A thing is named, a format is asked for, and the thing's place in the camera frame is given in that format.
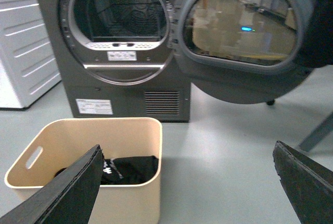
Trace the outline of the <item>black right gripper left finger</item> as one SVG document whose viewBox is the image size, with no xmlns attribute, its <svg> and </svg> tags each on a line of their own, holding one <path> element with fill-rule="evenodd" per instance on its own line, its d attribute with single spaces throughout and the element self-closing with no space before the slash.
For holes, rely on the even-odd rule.
<svg viewBox="0 0 333 224">
<path fill-rule="evenodd" d="M 1 223 L 88 223 L 100 187 L 104 155 L 93 146 L 48 184 L 1 217 Z"/>
</svg>

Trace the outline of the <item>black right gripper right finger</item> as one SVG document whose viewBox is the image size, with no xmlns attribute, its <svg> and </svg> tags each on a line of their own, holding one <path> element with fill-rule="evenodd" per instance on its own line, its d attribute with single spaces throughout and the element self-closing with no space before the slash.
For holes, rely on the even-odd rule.
<svg viewBox="0 0 333 224">
<path fill-rule="evenodd" d="M 281 186 L 301 223 L 332 223 L 332 171 L 277 141 L 273 149 Z"/>
</svg>

